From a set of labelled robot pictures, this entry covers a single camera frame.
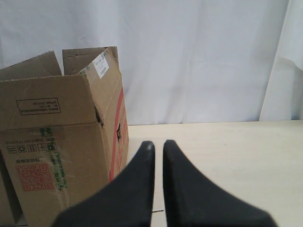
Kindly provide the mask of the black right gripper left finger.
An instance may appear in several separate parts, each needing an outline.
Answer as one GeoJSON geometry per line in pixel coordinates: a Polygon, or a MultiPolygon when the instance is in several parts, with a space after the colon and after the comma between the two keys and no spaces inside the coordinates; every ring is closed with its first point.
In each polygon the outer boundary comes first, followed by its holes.
{"type": "Polygon", "coordinates": [[[125,169],[106,187],[63,211],[54,227],[149,227],[152,220],[155,146],[142,142],[125,169]]]}

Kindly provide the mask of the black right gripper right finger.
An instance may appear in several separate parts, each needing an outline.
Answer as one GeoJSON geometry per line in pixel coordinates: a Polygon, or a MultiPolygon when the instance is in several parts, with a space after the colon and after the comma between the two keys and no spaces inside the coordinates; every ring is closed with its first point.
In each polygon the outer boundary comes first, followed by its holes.
{"type": "Polygon", "coordinates": [[[271,215],[203,175],[174,140],[163,146],[163,193],[169,227],[272,227],[271,215]]]}

